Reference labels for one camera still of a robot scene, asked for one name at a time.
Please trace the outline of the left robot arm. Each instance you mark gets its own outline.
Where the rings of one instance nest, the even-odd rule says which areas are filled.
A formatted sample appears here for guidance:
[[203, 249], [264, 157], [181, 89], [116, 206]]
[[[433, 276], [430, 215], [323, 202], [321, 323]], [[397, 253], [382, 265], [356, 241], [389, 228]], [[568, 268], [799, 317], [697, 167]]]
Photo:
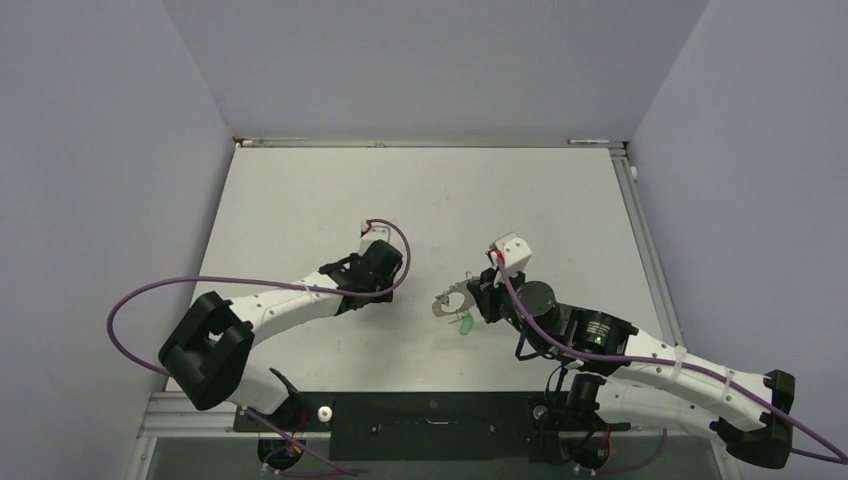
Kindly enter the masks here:
[[320, 267], [294, 289], [224, 299], [199, 296], [158, 353], [158, 360], [192, 405], [247, 407], [274, 430], [298, 415], [298, 391], [278, 369], [254, 359], [260, 343], [308, 321], [392, 300], [404, 255], [385, 240]]

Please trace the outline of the metal key organizer plate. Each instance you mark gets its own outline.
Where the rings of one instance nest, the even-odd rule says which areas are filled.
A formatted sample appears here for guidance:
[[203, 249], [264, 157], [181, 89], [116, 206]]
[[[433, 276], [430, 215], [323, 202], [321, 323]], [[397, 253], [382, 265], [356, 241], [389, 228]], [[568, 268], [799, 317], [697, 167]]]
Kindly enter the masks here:
[[431, 304], [432, 314], [436, 318], [446, 318], [467, 313], [475, 308], [476, 300], [469, 286], [478, 280], [478, 276], [468, 271], [463, 280], [453, 283], [435, 297]]

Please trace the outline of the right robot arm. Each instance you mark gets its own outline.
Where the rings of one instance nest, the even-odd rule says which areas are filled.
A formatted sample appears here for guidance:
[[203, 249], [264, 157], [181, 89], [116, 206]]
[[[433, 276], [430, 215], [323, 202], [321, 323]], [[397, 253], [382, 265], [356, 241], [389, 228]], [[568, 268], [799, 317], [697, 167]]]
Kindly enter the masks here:
[[678, 429], [749, 465], [786, 466], [796, 387], [790, 373], [743, 372], [698, 357], [619, 317], [561, 303], [548, 284], [521, 272], [503, 281], [489, 268], [459, 288], [485, 322], [504, 320], [518, 332], [518, 360], [544, 358], [575, 371], [563, 400], [545, 403], [562, 426]]

